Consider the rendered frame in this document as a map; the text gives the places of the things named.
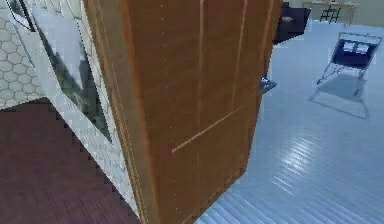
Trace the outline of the brown wooden room door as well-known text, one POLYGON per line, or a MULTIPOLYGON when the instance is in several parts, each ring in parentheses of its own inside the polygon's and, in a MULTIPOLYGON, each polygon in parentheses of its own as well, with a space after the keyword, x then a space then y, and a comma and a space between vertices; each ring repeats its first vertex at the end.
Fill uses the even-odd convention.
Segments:
POLYGON ((194 224, 248 165, 282 0, 84 0, 141 224, 194 224))

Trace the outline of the dark sofa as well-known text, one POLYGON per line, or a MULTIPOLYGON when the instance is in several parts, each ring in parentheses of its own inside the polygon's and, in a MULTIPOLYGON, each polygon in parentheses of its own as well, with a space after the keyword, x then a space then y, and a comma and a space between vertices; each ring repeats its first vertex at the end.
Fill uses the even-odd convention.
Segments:
POLYGON ((303 35, 311 13, 310 8, 291 7, 288 2, 281 6, 280 17, 273 44, 277 45, 303 35))

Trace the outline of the black chair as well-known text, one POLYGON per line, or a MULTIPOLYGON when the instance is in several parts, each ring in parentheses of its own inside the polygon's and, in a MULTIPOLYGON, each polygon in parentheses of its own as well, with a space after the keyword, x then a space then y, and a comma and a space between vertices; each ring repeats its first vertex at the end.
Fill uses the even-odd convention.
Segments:
POLYGON ((331 22, 337 22, 339 18, 341 8, 337 7, 334 8, 332 6, 329 6, 327 9, 324 9, 321 13, 320 20, 323 21, 328 21, 329 23, 331 22))

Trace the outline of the dark blue folding chair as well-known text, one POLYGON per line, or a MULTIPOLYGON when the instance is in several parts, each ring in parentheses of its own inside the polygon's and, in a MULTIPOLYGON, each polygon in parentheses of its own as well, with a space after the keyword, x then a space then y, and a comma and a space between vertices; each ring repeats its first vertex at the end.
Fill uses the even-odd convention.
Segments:
POLYGON ((354 96, 362 90, 359 84, 367 72, 374 56, 383 41, 382 37, 356 32, 339 32, 332 56, 316 84, 324 83, 330 76, 338 75, 344 69, 358 71, 354 96))

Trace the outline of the light wooden table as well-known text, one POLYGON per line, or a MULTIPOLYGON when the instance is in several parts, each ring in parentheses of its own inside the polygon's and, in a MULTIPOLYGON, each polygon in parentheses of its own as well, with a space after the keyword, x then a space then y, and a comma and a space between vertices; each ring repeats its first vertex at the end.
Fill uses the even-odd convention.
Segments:
POLYGON ((301 6, 308 7, 308 8, 322 7, 322 11, 324 9, 327 9, 329 6, 332 6, 334 8, 340 7, 341 11, 343 9, 346 9, 347 15, 343 21, 344 26, 350 26, 352 24, 354 15, 356 14, 357 9, 359 8, 358 3, 345 2, 343 0, 303 0, 301 3, 301 6))

